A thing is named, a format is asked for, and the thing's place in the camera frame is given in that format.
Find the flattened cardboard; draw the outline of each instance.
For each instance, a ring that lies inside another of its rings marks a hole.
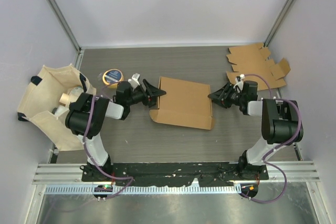
[[[150,110],[154,122],[205,130],[214,127],[210,85],[160,77],[159,88],[167,94],[159,97],[157,110]]]
[[[263,43],[255,43],[247,46],[230,47],[231,54],[227,55],[228,61],[232,63],[234,72],[226,72],[230,82],[235,84],[236,76],[240,74],[256,73],[264,77],[271,88],[280,88],[286,85],[285,77],[289,71],[289,63],[282,59],[275,64],[273,59],[267,59],[271,52]],[[258,90],[267,89],[266,84],[258,77],[249,76],[245,80],[256,81]]]

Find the blue label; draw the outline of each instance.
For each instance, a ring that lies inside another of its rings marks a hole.
[[[106,75],[104,76],[104,79],[107,83],[111,84],[120,81],[121,76],[122,76],[121,72],[114,69],[107,72]]]

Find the white panel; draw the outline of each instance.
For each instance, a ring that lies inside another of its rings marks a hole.
[[[56,0],[82,46],[264,41],[285,0]]]
[[[298,101],[304,128],[300,147],[317,167],[330,214],[336,206],[335,17],[335,0],[297,0],[270,45],[275,58],[289,60],[288,85],[281,91]]]
[[[0,0],[1,223],[24,223],[37,164],[51,141],[16,110],[42,65],[68,65],[76,55],[46,0]]]

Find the beige fabric bag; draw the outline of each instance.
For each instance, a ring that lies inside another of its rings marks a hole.
[[[82,150],[83,145],[71,130],[65,127],[69,110],[59,116],[52,114],[59,99],[69,89],[81,86],[84,92],[96,94],[89,80],[72,65],[63,68],[43,66],[37,76],[32,77],[18,107],[20,121],[29,120],[42,130],[60,151]]]

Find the yellow tape roll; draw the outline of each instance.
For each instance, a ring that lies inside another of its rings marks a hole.
[[[103,74],[102,79],[105,85],[109,85],[110,89],[115,89],[118,85],[118,82],[124,80],[124,75],[119,69],[110,69]]]

